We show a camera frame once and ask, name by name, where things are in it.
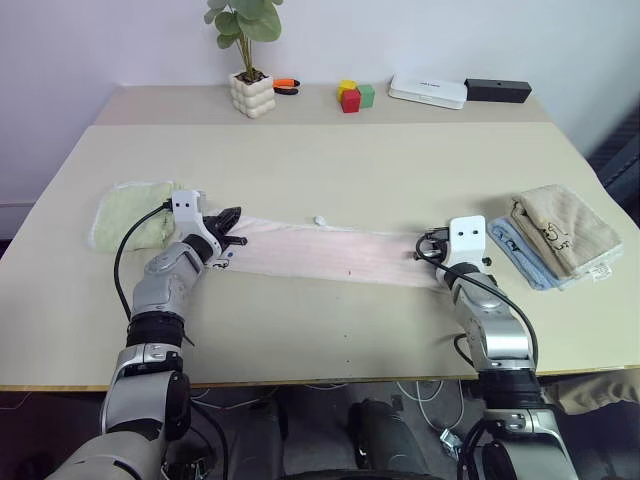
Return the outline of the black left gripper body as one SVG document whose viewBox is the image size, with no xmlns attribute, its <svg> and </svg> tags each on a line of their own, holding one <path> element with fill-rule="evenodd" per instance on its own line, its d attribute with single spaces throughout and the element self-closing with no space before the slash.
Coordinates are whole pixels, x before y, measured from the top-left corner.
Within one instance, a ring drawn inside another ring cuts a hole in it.
<svg viewBox="0 0 640 480">
<path fill-rule="evenodd" d="M 228 235 L 228 232 L 235 226 L 235 223 L 219 223 L 218 214 L 212 216 L 205 216 L 203 218 L 206 229 L 214 236 L 218 241 L 221 248 L 227 248 L 222 243 L 223 237 Z"/>
</svg>

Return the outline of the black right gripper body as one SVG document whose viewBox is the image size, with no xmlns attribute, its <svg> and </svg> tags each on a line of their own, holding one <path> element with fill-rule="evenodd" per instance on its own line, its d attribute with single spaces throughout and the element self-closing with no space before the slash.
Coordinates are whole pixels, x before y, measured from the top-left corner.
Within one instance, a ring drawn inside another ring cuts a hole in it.
<svg viewBox="0 0 640 480">
<path fill-rule="evenodd" d="M 431 263 L 443 263 L 448 252 L 448 242 L 448 227 L 427 230 L 416 242 L 414 259 Z"/>
</svg>

